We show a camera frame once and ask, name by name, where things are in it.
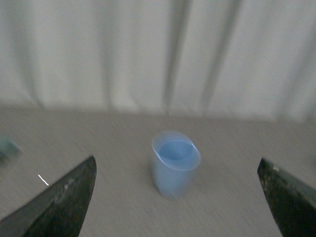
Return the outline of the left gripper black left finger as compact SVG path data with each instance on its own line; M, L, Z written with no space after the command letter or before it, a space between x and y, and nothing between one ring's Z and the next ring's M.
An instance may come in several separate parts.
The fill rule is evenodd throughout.
M90 156L31 201L0 222L2 237L77 237L96 180Z

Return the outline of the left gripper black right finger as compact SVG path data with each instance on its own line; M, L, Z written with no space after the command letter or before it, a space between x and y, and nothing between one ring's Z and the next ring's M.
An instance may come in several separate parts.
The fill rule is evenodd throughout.
M261 158L257 174L281 235L314 237L316 190L266 158Z

